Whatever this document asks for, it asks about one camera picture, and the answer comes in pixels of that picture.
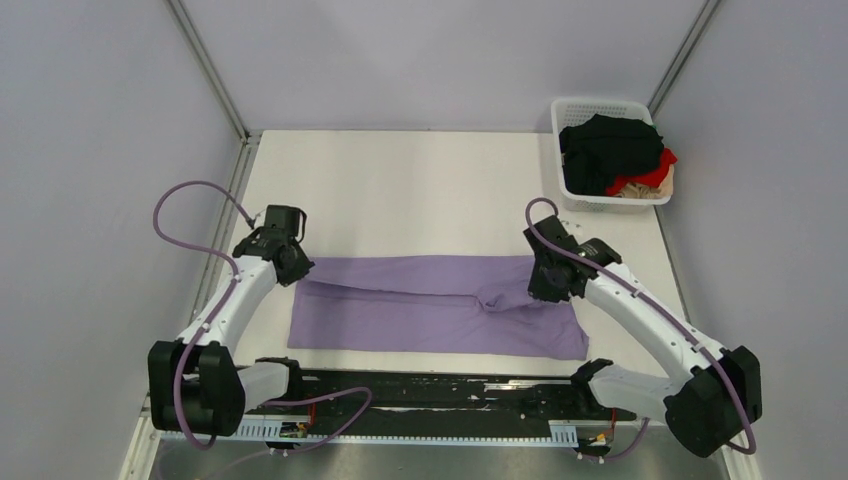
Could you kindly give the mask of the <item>purple t shirt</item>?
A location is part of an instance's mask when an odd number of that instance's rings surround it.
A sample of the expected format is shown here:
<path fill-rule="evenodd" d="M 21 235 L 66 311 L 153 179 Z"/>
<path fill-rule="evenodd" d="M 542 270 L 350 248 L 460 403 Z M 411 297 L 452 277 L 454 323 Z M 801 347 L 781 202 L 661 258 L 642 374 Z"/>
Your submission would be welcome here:
<path fill-rule="evenodd" d="M 530 256 L 321 257 L 296 285 L 293 349 L 584 360 L 568 303 L 527 292 Z"/>

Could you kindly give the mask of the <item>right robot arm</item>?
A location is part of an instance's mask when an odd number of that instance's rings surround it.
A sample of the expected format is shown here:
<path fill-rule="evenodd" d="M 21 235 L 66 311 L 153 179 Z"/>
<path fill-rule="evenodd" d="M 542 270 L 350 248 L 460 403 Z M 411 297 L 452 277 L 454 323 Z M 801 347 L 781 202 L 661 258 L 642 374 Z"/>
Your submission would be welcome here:
<path fill-rule="evenodd" d="M 583 243 L 551 215 L 524 236 L 534 254 L 528 293 L 561 303 L 580 298 L 621 325 L 663 370 L 655 376 L 612 360 L 582 365 L 571 403 L 584 417 L 607 408 L 664 423 L 690 453 L 706 458 L 748 433 L 762 416 L 761 364 L 745 346 L 729 349 L 663 305 L 604 241 Z"/>

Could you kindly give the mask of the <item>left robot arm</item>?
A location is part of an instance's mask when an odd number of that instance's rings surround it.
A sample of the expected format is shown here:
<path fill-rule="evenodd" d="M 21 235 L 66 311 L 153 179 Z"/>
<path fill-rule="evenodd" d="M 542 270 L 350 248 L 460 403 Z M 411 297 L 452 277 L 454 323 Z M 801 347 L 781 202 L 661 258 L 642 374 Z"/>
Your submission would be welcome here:
<path fill-rule="evenodd" d="M 297 361 L 261 358 L 239 367 L 232 351 L 264 298 L 313 268 L 300 245 L 306 221 L 298 207 L 268 206 L 262 225 L 226 256 L 229 272 L 201 313 L 175 340 L 152 346 L 147 365 L 156 429 L 214 439 L 233 435 L 245 413 L 269 401 L 283 413 L 304 405 Z"/>

